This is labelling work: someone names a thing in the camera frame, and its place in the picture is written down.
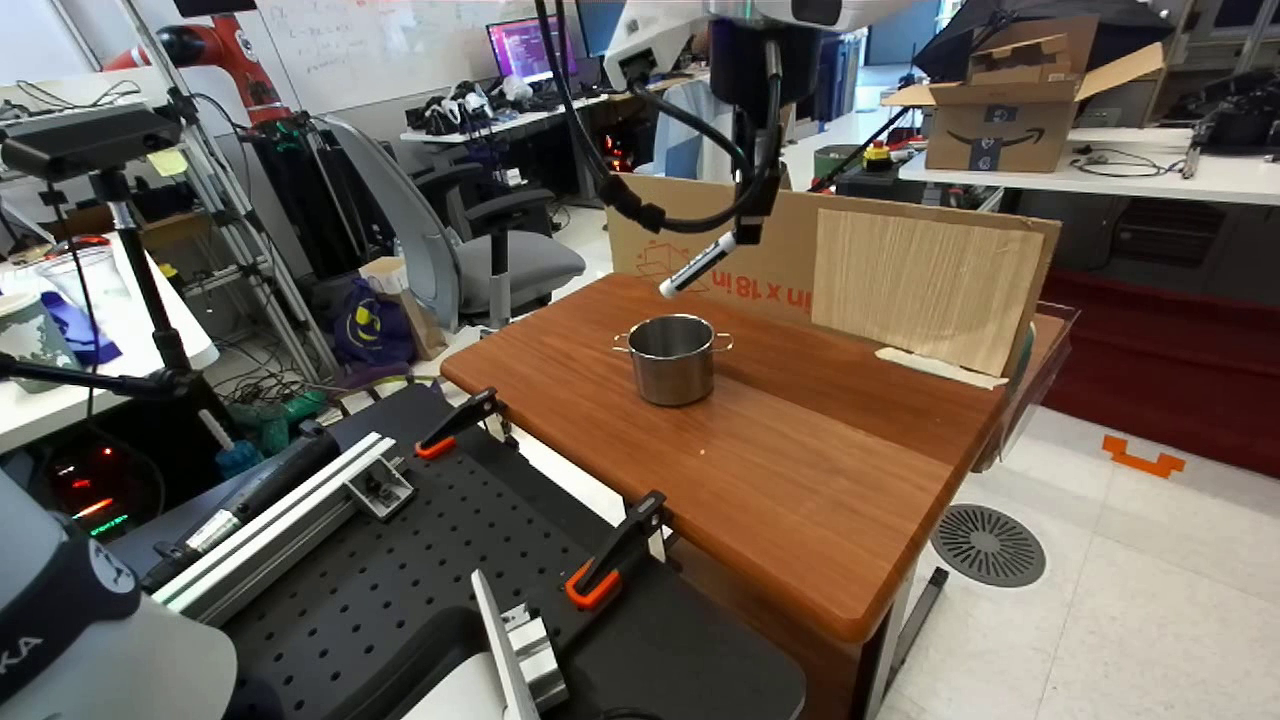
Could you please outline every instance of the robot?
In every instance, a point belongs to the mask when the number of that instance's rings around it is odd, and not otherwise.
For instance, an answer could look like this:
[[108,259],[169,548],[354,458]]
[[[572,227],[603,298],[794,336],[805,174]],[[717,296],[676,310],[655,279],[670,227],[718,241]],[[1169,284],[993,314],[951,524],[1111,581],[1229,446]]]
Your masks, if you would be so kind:
[[[761,138],[757,166],[743,172],[749,188],[738,184],[738,206],[725,213],[725,220],[737,220],[737,232],[701,250],[682,268],[682,279],[667,279],[670,288],[708,271],[737,237],[749,241],[770,213],[778,103],[806,90],[816,32],[853,32],[902,4],[906,0],[708,0],[710,87],[718,98],[738,103],[757,127],[770,127],[770,138]],[[211,28],[175,32],[186,47],[169,45],[169,53],[175,53],[175,63],[224,63],[253,119],[263,123],[282,106],[235,34],[240,22],[220,14]],[[138,594],[121,560],[58,527],[8,477],[0,477],[0,544],[0,720],[224,714],[235,684],[230,639]]]

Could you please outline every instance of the white tile floor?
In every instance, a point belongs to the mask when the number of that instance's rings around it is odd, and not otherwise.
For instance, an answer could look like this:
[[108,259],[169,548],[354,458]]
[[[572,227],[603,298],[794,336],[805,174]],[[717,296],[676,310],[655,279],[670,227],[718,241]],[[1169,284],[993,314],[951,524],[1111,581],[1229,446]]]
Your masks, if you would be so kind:
[[[613,268],[603,213],[567,213],[561,241],[586,256],[578,284]],[[961,504],[1029,524],[1048,573],[1031,586],[951,573],[878,714],[1280,714],[1280,481],[1135,438],[1143,454],[1188,458],[1176,481],[1153,481],[1109,463],[1103,430],[1035,406],[1005,458],[961,487]],[[536,438],[522,446],[583,504],[620,516],[590,477]]]

